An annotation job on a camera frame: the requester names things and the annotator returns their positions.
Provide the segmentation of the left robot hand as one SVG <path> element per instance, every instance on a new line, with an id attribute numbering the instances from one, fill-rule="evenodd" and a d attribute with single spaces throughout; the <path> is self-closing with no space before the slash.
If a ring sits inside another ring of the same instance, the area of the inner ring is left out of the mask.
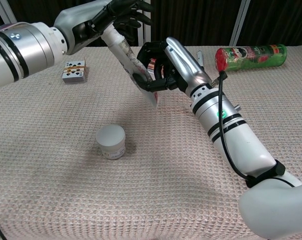
<path id="1" fill-rule="evenodd" d="M 98 39 L 109 25 L 141 27 L 152 25 L 142 11 L 152 12 L 154 7 L 143 0 L 94 0 L 65 9 L 57 16 L 54 27 L 64 36 L 67 55 L 73 55 Z"/>

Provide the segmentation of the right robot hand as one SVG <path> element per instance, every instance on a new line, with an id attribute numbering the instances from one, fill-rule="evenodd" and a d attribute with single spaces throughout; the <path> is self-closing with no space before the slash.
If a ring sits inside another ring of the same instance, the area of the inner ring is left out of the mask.
<path id="1" fill-rule="evenodd" d="M 145 43 L 137 59 L 144 67 L 155 60 L 155 80 L 146 81 L 140 73 L 133 74 L 137 85 L 147 92 L 179 89 L 191 97 L 197 88 L 212 82 L 193 55 L 173 37 Z"/>

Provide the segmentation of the white cream tube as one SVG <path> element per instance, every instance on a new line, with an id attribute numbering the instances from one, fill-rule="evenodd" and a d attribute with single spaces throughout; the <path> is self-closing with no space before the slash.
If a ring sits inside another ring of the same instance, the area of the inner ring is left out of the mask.
<path id="1" fill-rule="evenodd" d="M 110 24 L 101 35 L 101 39 L 106 43 L 111 53 L 120 62 L 123 69 L 129 75 L 135 86 L 140 90 L 143 96 L 149 101 L 155 108 L 158 104 L 157 93 L 143 90 L 136 83 L 133 74 L 137 74 L 142 78 L 142 82 L 149 83 L 153 79 L 149 74 L 147 68 L 137 59 L 131 47 L 127 43 L 127 40 Z"/>

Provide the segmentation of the red photo postcard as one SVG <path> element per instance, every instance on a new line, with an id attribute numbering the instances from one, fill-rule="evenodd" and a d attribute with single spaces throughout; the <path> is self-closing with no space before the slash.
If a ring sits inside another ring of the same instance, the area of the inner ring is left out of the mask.
<path id="1" fill-rule="evenodd" d="M 158 59 L 151 59 L 150 63 L 148 64 L 148 71 L 151 73 L 154 78 L 164 78 L 164 58 Z"/>

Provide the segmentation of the dark pleated curtain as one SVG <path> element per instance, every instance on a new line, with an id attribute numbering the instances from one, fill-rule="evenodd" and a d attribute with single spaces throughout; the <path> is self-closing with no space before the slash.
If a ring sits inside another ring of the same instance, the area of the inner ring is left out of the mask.
<path id="1" fill-rule="evenodd" d="M 302 46 L 302 0 L 250 0 L 238 46 Z"/>
<path id="2" fill-rule="evenodd" d="M 43 22 L 52 26 L 64 10 L 96 0 L 7 0 L 18 22 Z"/>
<path id="3" fill-rule="evenodd" d="M 241 0 L 151 0 L 151 40 L 185 46 L 229 45 Z"/>

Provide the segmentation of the rubber-banded playing card deck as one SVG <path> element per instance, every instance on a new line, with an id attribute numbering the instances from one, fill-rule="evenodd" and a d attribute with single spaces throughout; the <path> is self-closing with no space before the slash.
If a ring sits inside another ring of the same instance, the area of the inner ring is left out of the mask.
<path id="1" fill-rule="evenodd" d="M 88 68 L 86 60 L 67 61 L 62 73 L 62 80 L 65 84 L 79 84 L 87 81 Z"/>

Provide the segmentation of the green Pringles can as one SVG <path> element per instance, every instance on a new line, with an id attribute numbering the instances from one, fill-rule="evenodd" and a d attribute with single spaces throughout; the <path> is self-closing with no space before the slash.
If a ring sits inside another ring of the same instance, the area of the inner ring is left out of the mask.
<path id="1" fill-rule="evenodd" d="M 215 54 L 216 69 L 225 72 L 278 67 L 286 61 L 283 44 L 219 48 Z"/>

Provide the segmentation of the small white round jar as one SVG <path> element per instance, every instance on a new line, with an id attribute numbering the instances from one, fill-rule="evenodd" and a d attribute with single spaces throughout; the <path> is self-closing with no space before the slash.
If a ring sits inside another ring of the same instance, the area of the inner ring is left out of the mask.
<path id="1" fill-rule="evenodd" d="M 96 132 L 96 141 L 102 155 L 110 160 L 121 158 L 126 150 L 125 131 L 118 124 L 105 125 Z"/>

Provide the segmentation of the beige waffle tablecloth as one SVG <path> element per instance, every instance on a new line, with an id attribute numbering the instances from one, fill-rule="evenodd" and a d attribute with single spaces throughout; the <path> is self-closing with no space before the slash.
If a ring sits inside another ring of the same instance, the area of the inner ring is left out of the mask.
<path id="1" fill-rule="evenodd" d="M 9 240 L 262 240 L 243 222 L 246 184 L 179 90 L 155 108 L 106 47 L 88 47 L 85 83 L 65 63 L 0 88 L 0 228 Z M 96 132 L 120 125 L 124 155 Z"/>

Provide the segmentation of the white upright partition post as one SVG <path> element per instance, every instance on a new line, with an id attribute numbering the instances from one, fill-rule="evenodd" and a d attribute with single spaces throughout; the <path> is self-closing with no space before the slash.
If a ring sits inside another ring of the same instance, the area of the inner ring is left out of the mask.
<path id="1" fill-rule="evenodd" d="M 144 43 L 151 41 L 151 26 L 141 23 L 141 27 L 137 29 L 138 46 L 141 47 Z"/>

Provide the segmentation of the white slanted partition post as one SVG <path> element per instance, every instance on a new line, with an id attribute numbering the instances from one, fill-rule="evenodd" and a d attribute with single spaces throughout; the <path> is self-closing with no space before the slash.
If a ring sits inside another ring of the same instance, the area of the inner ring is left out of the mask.
<path id="1" fill-rule="evenodd" d="M 241 0 L 229 45 L 236 46 L 251 0 Z"/>

